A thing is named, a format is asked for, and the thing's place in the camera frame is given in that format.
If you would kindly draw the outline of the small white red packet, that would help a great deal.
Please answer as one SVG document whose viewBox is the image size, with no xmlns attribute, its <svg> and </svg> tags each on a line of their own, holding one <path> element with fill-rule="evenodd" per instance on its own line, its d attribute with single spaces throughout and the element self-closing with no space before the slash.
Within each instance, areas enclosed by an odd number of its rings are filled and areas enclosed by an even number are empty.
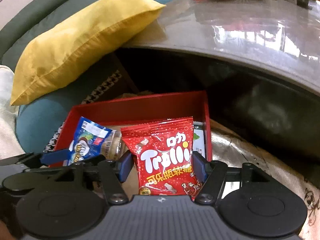
<svg viewBox="0 0 320 240">
<path fill-rule="evenodd" d="M 193 151 L 198 152 L 206 158 L 206 143 L 204 136 L 204 124 L 195 121 L 194 123 L 194 136 L 193 136 Z"/>
</svg>

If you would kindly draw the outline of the teal sofa cushion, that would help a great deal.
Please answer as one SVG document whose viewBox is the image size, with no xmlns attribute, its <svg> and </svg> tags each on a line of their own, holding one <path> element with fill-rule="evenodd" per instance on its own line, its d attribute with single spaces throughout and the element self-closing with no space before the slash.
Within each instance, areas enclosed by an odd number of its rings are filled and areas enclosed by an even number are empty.
<svg viewBox="0 0 320 240">
<path fill-rule="evenodd" d="M 52 152 L 71 108 L 84 102 L 93 90 L 92 86 L 69 86 L 21 106 L 16 137 L 24 152 Z"/>
</svg>

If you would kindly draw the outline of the grey coffee table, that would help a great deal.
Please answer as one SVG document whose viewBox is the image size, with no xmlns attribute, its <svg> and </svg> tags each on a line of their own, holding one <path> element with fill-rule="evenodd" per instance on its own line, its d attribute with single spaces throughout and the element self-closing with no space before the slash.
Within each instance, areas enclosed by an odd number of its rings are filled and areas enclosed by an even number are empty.
<svg viewBox="0 0 320 240">
<path fill-rule="evenodd" d="M 319 2 L 173 0 L 126 46 L 225 60 L 319 94 Z"/>
</svg>

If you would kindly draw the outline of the white rice cracker packet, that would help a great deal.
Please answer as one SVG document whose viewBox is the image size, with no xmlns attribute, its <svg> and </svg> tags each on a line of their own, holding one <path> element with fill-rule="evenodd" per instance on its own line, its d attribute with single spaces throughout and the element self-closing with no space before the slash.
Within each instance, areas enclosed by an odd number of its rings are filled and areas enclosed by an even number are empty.
<svg viewBox="0 0 320 240">
<path fill-rule="evenodd" d="M 101 147 L 101 154 L 107 160 L 117 160 L 122 153 L 121 132 L 113 129 L 110 135 L 104 140 Z"/>
</svg>

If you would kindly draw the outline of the cream blanket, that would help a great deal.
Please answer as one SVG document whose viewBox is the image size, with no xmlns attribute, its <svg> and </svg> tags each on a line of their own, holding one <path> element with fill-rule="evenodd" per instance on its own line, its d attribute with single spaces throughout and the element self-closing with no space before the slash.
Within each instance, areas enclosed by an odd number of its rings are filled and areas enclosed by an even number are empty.
<svg viewBox="0 0 320 240">
<path fill-rule="evenodd" d="M 7 66 L 1 65 L 1 79 L 0 79 L 0 96 L 1 96 L 1 119 L 0 119 L 0 133 L 1 133 L 1 160 L 14 157 L 24 153 L 21 148 L 16 134 L 15 125 L 18 115 L 18 106 L 10 105 L 12 84 L 14 79 L 14 72 Z"/>
</svg>

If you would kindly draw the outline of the floral satin tablecloth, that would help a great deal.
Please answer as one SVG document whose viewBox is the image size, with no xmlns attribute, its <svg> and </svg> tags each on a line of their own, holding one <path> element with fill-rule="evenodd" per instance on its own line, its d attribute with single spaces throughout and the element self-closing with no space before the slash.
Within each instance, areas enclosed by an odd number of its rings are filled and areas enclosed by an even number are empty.
<svg viewBox="0 0 320 240">
<path fill-rule="evenodd" d="M 210 120 L 212 158 L 230 167 L 253 163 L 300 196 L 308 209 L 299 234 L 302 239 L 319 239 L 319 189 L 267 151 L 242 139 L 232 130 Z"/>
</svg>

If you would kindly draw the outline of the red Trolli gummy packet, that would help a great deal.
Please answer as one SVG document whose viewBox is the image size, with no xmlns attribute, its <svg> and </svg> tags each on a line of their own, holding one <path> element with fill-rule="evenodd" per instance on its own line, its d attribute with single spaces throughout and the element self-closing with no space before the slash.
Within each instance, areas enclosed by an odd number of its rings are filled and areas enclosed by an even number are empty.
<svg viewBox="0 0 320 240">
<path fill-rule="evenodd" d="M 195 199 L 202 187 L 193 169 L 193 118 L 148 122 L 121 128 L 135 160 L 140 195 Z"/>
</svg>

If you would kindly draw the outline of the yellow cushion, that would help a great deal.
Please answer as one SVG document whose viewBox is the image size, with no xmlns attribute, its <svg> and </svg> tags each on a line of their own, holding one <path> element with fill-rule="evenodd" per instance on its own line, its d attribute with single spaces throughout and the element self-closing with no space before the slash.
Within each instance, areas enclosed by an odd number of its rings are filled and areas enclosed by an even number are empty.
<svg viewBox="0 0 320 240">
<path fill-rule="evenodd" d="M 164 7 L 155 0 L 98 0 L 37 36 L 17 63 L 11 105 L 66 87 L 144 30 Z"/>
</svg>

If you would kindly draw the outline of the red cardboard box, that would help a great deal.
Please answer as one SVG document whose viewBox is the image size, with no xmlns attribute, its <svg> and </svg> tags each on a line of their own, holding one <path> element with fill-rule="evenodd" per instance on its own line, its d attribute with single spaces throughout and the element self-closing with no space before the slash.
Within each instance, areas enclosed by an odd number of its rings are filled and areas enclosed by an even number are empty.
<svg viewBox="0 0 320 240">
<path fill-rule="evenodd" d="M 192 117 L 193 123 L 204 124 L 206 158 L 212 159 L 212 143 L 210 137 L 209 110 L 205 92 L 185 92 L 138 96 L 118 99 L 72 108 L 57 141 L 57 149 L 69 148 L 77 124 L 81 117 L 87 118 L 107 128 L 121 128 L 154 121 Z M 138 193 L 139 183 L 136 174 L 135 189 Z"/>
</svg>

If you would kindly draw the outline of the blue coconut snack packet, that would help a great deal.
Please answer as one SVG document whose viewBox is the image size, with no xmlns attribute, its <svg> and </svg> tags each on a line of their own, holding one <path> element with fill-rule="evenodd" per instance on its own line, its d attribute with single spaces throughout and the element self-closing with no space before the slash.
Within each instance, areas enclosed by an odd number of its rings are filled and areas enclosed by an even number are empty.
<svg viewBox="0 0 320 240">
<path fill-rule="evenodd" d="M 113 141 L 114 134 L 114 129 L 101 126 L 82 116 L 69 146 L 67 165 L 96 157 L 101 153 L 103 143 Z"/>
</svg>

